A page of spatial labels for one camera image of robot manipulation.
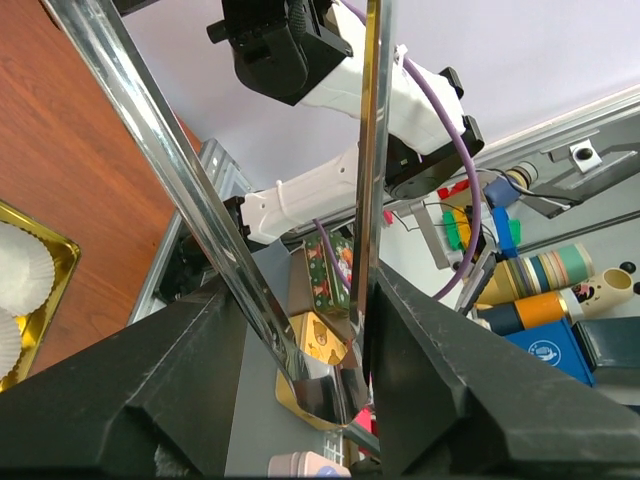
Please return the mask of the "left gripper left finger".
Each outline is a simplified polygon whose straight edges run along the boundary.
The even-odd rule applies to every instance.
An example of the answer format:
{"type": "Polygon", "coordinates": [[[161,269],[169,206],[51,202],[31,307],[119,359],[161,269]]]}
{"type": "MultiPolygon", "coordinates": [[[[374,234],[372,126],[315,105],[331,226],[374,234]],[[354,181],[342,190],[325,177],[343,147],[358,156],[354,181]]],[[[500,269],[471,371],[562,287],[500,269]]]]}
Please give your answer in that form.
{"type": "Polygon", "coordinates": [[[2,476],[222,475],[246,327],[214,279],[10,388],[2,476]]]}

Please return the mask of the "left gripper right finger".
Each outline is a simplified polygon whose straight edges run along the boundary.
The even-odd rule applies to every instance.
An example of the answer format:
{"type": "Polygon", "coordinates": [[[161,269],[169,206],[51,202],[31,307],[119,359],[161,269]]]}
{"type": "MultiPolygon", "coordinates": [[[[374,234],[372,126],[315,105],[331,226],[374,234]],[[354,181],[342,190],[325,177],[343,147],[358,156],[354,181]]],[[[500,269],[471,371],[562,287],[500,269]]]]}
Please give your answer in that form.
{"type": "Polygon", "coordinates": [[[639,418],[421,292],[387,265],[371,371],[382,470],[438,478],[635,478],[639,418]]]}

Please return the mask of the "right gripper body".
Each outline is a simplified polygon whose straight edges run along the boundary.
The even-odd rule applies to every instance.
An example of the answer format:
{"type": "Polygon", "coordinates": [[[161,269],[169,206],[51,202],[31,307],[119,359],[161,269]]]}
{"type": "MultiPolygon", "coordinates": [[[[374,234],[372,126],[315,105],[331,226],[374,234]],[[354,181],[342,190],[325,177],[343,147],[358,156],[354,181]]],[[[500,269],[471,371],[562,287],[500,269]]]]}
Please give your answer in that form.
{"type": "Polygon", "coordinates": [[[224,1],[224,18],[207,26],[214,44],[227,41],[239,81],[294,106],[353,55],[326,16],[329,1],[224,1]]]}

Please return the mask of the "metal tongs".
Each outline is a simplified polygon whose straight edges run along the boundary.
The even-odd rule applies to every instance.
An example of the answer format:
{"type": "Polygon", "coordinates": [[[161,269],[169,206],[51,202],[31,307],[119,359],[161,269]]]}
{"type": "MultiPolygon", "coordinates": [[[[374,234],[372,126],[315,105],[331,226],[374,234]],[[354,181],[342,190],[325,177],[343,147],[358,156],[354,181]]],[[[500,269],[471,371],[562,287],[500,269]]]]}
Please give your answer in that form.
{"type": "Polygon", "coordinates": [[[365,323],[376,285],[380,217],[391,93],[393,15],[372,1],[366,15],[360,153],[355,202],[355,251],[350,288],[348,352],[327,365],[298,346],[289,320],[260,272],[244,237],[243,219],[216,193],[177,117],[110,1],[49,1],[66,34],[217,269],[291,386],[298,405],[345,425],[369,398],[365,323]]]}

